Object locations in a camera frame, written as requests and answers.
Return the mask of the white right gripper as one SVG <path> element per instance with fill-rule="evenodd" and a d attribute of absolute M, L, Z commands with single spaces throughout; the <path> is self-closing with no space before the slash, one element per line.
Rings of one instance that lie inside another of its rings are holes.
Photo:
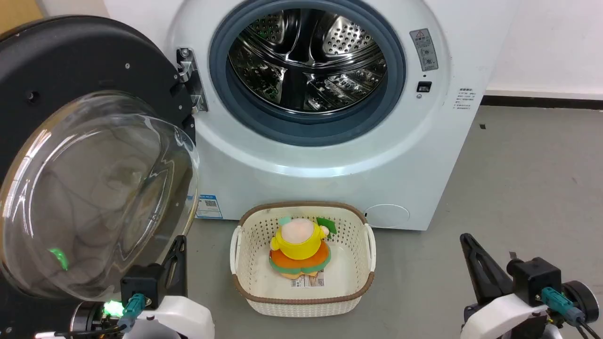
<path fill-rule="evenodd" d="M 549 339 L 551 324 L 546 310 L 536 296 L 530 306 L 513 293 L 513 282 L 507 273 L 469 233 L 459 242 L 476 296 L 476 302 L 464 309 L 462 339 Z"/>

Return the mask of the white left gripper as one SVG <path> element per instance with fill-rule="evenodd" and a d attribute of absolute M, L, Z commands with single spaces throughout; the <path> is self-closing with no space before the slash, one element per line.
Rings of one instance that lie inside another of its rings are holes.
<path fill-rule="evenodd" d="M 166 297 L 155 310 L 143 311 L 134 324 L 136 339 L 214 339 L 209 309 L 188 296 L 187 237 L 175 237 L 163 260 Z"/>

